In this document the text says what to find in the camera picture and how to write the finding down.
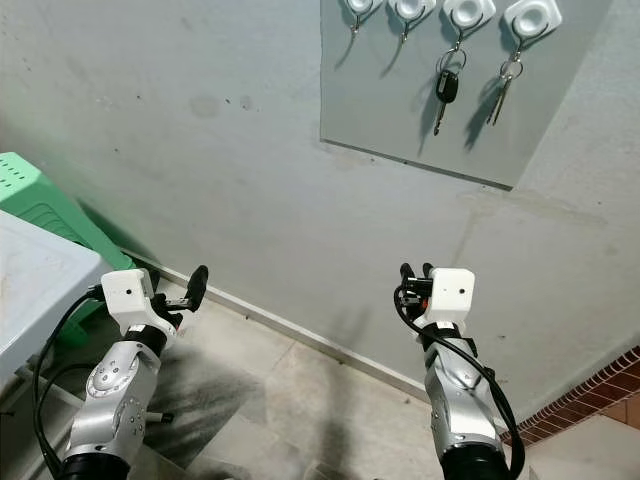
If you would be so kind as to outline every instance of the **concrete wall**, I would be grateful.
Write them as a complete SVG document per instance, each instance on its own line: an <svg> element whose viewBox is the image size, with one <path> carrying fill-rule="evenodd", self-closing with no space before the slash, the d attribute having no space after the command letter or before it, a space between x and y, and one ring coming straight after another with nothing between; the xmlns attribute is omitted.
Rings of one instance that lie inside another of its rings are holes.
<svg viewBox="0 0 640 480"><path fill-rule="evenodd" d="M633 0L614 2L511 193L319 143L315 2L0 8L1 149L123 246L206 263L216 287L416 379L398 267L468 266L470 333L521 415L637 341Z"/></svg>

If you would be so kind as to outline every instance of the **wall-mounted board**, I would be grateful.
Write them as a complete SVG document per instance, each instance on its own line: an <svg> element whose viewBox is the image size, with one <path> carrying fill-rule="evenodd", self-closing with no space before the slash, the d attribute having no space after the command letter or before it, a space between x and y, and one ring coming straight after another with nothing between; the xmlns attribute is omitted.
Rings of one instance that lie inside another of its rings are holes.
<svg viewBox="0 0 640 480"><path fill-rule="evenodd" d="M497 12L464 42L468 63L437 137L436 62L456 41L438 1L401 44L404 25L384 2L353 36L343 0L322 0L322 118L325 141L410 164L514 186L573 81L610 0L557 0L562 25L522 54L524 72L496 125L487 125L502 62L516 47Z"/></svg>

